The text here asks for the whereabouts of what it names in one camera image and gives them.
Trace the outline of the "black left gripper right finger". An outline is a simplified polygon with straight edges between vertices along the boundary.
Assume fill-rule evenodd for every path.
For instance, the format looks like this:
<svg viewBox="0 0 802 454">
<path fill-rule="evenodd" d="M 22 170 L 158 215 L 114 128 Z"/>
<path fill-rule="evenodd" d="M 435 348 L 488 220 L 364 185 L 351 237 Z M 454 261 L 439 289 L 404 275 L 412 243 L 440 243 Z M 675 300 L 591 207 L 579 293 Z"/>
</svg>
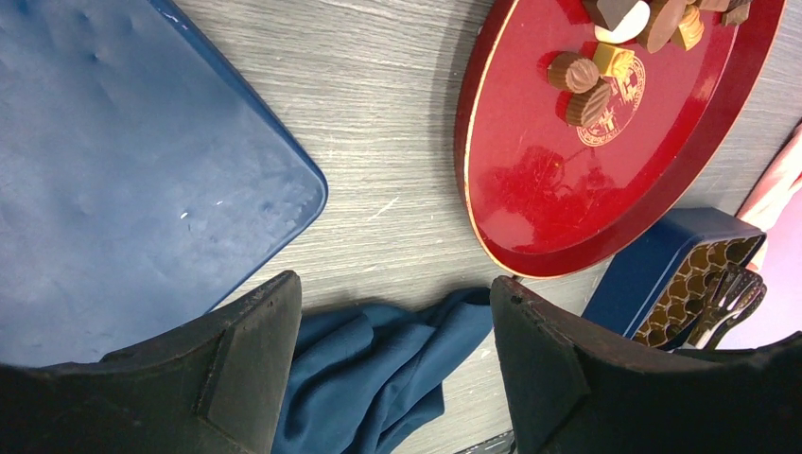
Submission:
<svg viewBox="0 0 802 454">
<path fill-rule="evenodd" d="M 672 353 L 500 276 L 495 340 L 521 453 L 797 453 L 801 337 Z"/>
</svg>

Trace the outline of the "clear plastic metal tongs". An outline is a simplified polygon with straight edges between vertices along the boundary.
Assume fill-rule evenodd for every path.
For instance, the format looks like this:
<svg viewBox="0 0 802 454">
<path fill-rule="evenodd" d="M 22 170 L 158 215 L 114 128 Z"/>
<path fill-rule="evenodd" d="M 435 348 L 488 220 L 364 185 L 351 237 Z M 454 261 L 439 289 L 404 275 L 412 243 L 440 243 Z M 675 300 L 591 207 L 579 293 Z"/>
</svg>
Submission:
<svg viewBox="0 0 802 454">
<path fill-rule="evenodd" d="M 703 311 L 682 347 L 714 350 L 730 330 L 757 310 L 766 293 L 760 274 L 727 265 L 708 286 Z"/>
</svg>

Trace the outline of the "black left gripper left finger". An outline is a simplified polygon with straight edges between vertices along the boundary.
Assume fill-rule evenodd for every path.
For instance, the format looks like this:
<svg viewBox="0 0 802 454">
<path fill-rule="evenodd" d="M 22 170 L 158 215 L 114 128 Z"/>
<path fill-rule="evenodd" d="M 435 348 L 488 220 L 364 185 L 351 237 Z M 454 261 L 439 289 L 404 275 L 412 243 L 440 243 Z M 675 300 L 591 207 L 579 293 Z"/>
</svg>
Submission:
<svg viewBox="0 0 802 454">
<path fill-rule="evenodd" d="M 5 453 L 267 453 L 302 285 L 283 271 L 230 304 L 95 363 L 1 368 Z"/>
</svg>

